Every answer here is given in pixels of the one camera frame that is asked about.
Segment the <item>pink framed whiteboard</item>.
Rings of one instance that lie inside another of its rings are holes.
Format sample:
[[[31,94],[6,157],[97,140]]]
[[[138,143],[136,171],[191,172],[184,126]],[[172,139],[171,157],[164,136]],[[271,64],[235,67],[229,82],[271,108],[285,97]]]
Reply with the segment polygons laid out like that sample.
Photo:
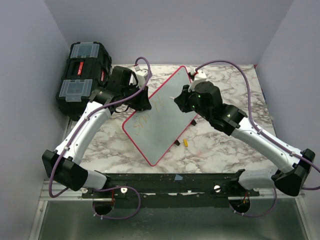
[[[187,68],[180,66],[149,97],[150,110],[135,111],[122,129],[150,166],[155,166],[187,129],[197,114],[183,113],[172,97],[178,97],[184,85],[190,85]]]

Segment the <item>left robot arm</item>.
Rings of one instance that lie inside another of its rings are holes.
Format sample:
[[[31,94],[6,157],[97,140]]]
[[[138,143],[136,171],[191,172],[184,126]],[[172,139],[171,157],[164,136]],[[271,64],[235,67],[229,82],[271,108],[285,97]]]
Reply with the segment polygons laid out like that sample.
[[[46,150],[42,161],[50,187],[57,182],[67,189],[93,189],[101,198],[107,197],[111,185],[107,176],[80,166],[85,151],[103,123],[115,110],[125,104],[136,111],[150,110],[147,83],[151,69],[116,66],[105,87],[98,87],[89,97],[82,116],[63,142],[55,150]]]

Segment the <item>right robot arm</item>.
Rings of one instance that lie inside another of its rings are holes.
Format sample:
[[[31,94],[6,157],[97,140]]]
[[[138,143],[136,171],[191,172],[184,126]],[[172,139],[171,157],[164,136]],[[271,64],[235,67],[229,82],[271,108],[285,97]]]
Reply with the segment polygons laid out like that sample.
[[[215,130],[246,143],[273,163],[263,170],[242,171],[230,183],[234,195],[254,188],[276,188],[292,197],[300,193],[315,158],[312,150],[300,150],[263,130],[244,111],[223,103],[220,89],[209,81],[198,83],[193,90],[184,85],[173,101],[183,113],[196,112]]]

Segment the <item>yellow marker cap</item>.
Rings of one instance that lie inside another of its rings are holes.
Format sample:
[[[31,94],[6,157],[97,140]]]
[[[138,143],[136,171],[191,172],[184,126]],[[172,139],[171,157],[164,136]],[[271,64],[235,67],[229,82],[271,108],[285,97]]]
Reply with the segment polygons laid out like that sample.
[[[185,147],[188,147],[188,146],[189,146],[187,139],[184,139],[184,140],[183,140],[183,143],[184,143],[184,146],[185,146]]]

